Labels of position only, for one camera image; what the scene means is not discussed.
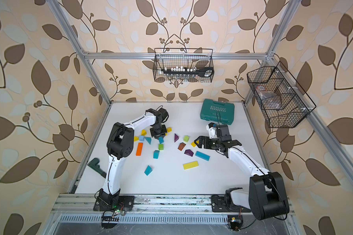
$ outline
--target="green toolbox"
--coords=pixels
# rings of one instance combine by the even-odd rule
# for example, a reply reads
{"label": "green toolbox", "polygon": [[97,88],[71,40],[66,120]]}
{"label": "green toolbox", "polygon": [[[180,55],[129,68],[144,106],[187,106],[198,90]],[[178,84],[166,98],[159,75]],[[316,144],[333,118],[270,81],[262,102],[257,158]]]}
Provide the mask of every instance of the green toolbox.
{"label": "green toolbox", "polygon": [[231,125],[234,121],[234,104],[205,99],[202,103],[200,118]]}

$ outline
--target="yellow block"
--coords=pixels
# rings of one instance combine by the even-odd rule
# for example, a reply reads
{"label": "yellow block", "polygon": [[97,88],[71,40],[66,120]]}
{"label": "yellow block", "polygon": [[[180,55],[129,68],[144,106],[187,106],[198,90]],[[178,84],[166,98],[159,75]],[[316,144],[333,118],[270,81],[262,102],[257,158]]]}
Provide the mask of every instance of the yellow block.
{"label": "yellow block", "polygon": [[196,147],[195,142],[192,142],[191,145],[192,145],[194,148]]}
{"label": "yellow block", "polygon": [[198,166],[199,166],[198,161],[183,164],[183,167],[185,170],[193,168],[193,167],[198,167]]}

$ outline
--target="black wire basket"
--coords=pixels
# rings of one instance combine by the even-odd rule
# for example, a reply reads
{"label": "black wire basket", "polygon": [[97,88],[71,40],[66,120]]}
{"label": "black wire basket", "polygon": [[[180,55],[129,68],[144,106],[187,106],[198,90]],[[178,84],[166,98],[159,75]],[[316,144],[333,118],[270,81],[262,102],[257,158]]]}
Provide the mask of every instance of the black wire basket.
{"label": "black wire basket", "polygon": [[213,49],[155,48],[155,82],[212,82],[215,73]]}
{"label": "black wire basket", "polygon": [[[287,72],[284,68],[279,62],[276,66],[264,66],[247,73],[248,84],[271,128],[294,128],[316,108],[292,74],[296,84],[289,84],[283,75]],[[311,103],[305,104],[294,89],[300,89]]]}

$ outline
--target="white table surface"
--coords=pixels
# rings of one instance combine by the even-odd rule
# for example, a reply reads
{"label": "white table surface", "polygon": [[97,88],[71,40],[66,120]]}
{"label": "white table surface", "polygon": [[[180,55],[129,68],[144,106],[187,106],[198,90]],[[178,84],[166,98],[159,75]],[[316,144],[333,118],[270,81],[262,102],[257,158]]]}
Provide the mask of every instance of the white table surface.
{"label": "white table surface", "polygon": [[[231,137],[241,142],[247,153],[259,164],[264,165],[242,103],[234,104],[234,122],[229,125]],[[249,178],[245,177],[231,160],[214,150],[191,146],[192,141],[198,136],[209,136],[206,125],[211,121],[200,119],[202,103],[114,103],[89,161],[95,157],[99,158],[101,169],[107,172],[109,155],[106,143],[113,124],[134,120],[144,114],[145,110],[156,109],[160,105],[163,105],[170,116],[165,122],[166,127],[172,128],[172,132],[164,138],[165,150],[160,151],[158,159],[154,159],[153,152],[158,149],[159,141],[152,138],[151,145],[145,141],[141,156],[136,156],[139,143],[136,141],[134,150],[127,157],[120,179],[121,194],[224,194],[229,188],[248,188]],[[145,129],[148,137],[150,137],[149,129],[150,127]],[[135,136],[140,134],[141,130],[135,131]],[[175,143],[174,134],[179,136],[179,140]],[[190,139],[183,151],[179,151],[179,143],[183,142],[185,135]],[[205,153],[210,159],[206,161],[195,155],[190,157],[184,154],[186,149],[191,149],[193,153],[196,151]],[[199,166],[184,170],[183,164],[193,161],[198,161]],[[146,176],[144,171],[148,165],[153,171]],[[96,193],[104,181],[102,176],[86,166],[75,193]]]}

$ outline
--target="blue block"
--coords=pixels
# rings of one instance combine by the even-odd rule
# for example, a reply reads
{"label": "blue block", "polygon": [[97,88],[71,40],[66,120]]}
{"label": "blue block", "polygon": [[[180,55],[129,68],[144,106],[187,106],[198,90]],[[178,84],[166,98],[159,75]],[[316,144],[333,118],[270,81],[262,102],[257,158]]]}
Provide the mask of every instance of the blue block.
{"label": "blue block", "polygon": [[160,151],[159,151],[159,150],[154,150],[153,158],[158,159],[158,155],[159,155],[159,154],[160,154]]}
{"label": "blue block", "polygon": [[151,137],[146,137],[145,139],[146,139],[146,141],[148,141],[149,144],[151,144],[151,142],[152,142],[152,138]]}
{"label": "blue block", "polygon": [[145,174],[146,175],[149,175],[150,173],[151,173],[151,171],[152,171],[152,168],[150,167],[150,166],[148,166],[147,168],[146,168],[146,170],[145,170]]}
{"label": "blue block", "polygon": [[209,158],[210,158],[210,156],[206,155],[205,153],[201,153],[199,151],[196,151],[195,156],[207,161],[209,161]]}

